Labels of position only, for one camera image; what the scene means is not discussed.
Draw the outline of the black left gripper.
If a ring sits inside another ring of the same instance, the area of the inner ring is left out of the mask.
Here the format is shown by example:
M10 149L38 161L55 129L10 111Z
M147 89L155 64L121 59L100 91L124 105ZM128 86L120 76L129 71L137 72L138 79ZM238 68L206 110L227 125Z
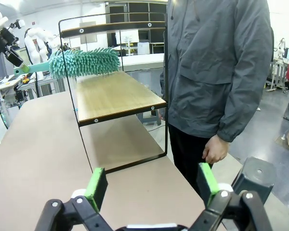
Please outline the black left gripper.
M10 63L26 72L29 70L29 67L24 63L23 59L10 48L15 41L16 37L7 28L4 27L0 30L0 54L3 53Z

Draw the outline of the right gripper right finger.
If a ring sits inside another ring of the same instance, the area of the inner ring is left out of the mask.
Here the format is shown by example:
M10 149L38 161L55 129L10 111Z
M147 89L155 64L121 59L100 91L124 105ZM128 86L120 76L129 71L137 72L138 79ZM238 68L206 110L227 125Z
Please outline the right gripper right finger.
M224 219L234 222L239 231L271 231L264 205L255 191L240 194L221 189L207 163L198 164L197 183L205 209L190 231L215 231Z

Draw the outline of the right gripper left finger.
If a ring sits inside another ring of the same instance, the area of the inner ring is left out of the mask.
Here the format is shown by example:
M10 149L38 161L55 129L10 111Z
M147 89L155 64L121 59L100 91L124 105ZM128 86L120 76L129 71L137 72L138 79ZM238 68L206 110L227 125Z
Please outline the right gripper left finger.
M96 168L84 195L65 203L59 199L46 202L35 230L70 231L74 226L82 225L87 231L107 231L108 224L100 215L107 186L105 169Z

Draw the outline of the person's left hand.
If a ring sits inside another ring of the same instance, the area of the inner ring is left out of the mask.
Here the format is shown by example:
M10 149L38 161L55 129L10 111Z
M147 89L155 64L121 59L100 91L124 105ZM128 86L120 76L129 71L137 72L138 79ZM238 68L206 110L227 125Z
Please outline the person's left hand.
M223 160L229 150L229 143L222 140L218 135L214 135L206 143L202 158L206 163L213 165Z

